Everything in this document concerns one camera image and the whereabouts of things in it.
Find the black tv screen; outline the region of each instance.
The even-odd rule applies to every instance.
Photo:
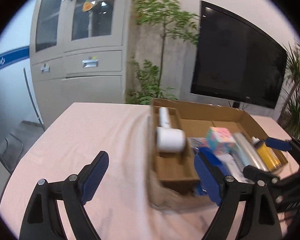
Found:
[[[191,93],[274,108],[287,54],[251,22],[201,1]]]

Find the pink tablecloth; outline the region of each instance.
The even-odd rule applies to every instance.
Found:
[[[201,239],[217,206],[191,212],[159,212],[152,209],[145,191],[146,131],[149,106],[74,103],[40,137],[12,174],[3,194],[0,214],[19,236],[23,215],[41,178],[49,182],[64,180],[91,163],[100,150],[108,152],[109,168],[85,209],[103,240]],[[269,136],[280,139],[287,134],[267,117],[254,117]],[[296,171],[287,153],[287,176]],[[240,204],[228,239],[239,228]],[[75,239],[59,202],[61,219],[68,239]]]

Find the blue sign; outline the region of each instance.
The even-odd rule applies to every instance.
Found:
[[[7,51],[0,54],[0,69],[16,63],[20,60],[29,58],[29,46],[21,47],[18,49]]]

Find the gray metal cabinet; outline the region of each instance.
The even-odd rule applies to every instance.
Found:
[[[131,0],[37,0],[30,63],[46,127],[73,102],[125,102],[134,22]]]

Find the small cardboard box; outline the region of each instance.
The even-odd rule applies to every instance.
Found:
[[[182,129],[186,137],[205,137],[211,126],[228,128],[231,133],[242,132],[251,142],[252,136],[259,139],[268,137],[260,125],[243,110],[154,98],[149,122],[147,191],[153,207],[160,210],[198,208],[211,204],[208,196],[193,196],[190,190],[198,182],[198,177],[194,170],[194,153],[188,142],[180,156],[182,159],[158,159],[160,155],[156,149],[155,131],[158,126],[158,108],[162,106],[176,109],[173,125]],[[274,150],[274,153],[283,166],[288,163],[281,151]],[[169,168],[174,164],[186,167]]]

